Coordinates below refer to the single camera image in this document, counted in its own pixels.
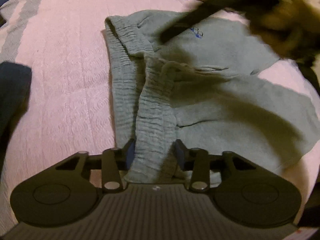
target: pink blanket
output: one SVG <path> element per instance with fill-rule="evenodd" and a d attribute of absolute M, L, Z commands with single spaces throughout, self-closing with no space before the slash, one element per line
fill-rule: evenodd
<path fill-rule="evenodd" d="M 32 1 L 36 0 L 12 0 L 8 23 L 0 29 L 1 60 L 15 60 L 33 71 L 29 109 L 12 135 L 2 171 L 0 235 L 17 222 L 9 203 L 17 184 L 79 150 L 100 154 L 114 146 L 105 18 L 145 9 L 184 11 L 194 3 L 39 0 L 38 7 L 28 7 Z M 220 17 L 243 21 L 234 14 Z M 260 77 L 307 95 L 320 117 L 319 97 L 289 61 L 276 63 Z M 317 178 L 319 152 L 320 141 L 283 172 L 301 191 L 301 210 Z"/>

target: white label with red mark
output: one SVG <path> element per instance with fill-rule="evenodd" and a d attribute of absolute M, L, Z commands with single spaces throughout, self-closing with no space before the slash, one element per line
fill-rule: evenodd
<path fill-rule="evenodd" d="M 299 228 L 297 231 L 282 240 L 308 240 L 308 238 L 317 230 L 318 228 Z"/>

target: bed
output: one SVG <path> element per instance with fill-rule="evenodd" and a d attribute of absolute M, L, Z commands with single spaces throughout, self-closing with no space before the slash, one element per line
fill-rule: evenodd
<path fill-rule="evenodd" d="M 16 223 L 10 194 L 23 180 L 79 150 L 91 155 L 115 146 L 111 73 L 105 18 L 156 9 L 187 11 L 194 0 L 10 0 L 1 7 L 0 62 L 32 68 L 28 111 L 5 155 L 0 184 L 0 235 Z M 246 22 L 239 15 L 216 17 Z M 259 74 L 262 79 L 309 97 L 320 119 L 320 98 L 290 60 Z M 303 207 L 317 180 L 320 140 L 282 177 L 301 192 Z M 92 181 L 97 183 L 98 174 Z"/>

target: blue embroidered logo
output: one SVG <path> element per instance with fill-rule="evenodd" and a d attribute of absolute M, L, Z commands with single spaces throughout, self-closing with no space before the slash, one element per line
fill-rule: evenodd
<path fill-rule="evenodd" d="M 191 27 L 190 30 L 196 35 L 197 38 L 201 39 L 203 37 L 203 32 L 199 31 L 197 27 Z"/>

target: ribbed gray panel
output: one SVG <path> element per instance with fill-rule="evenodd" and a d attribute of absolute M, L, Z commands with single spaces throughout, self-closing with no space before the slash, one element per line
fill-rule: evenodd
<path fill-rule="evenodd" d="M 281 240 L 296 227 L 248 228 L 222 216 L 183 185 L 130 184 L 105 195 L 86 218 L 60 228 L 18 224 L 4 240 Z"/>

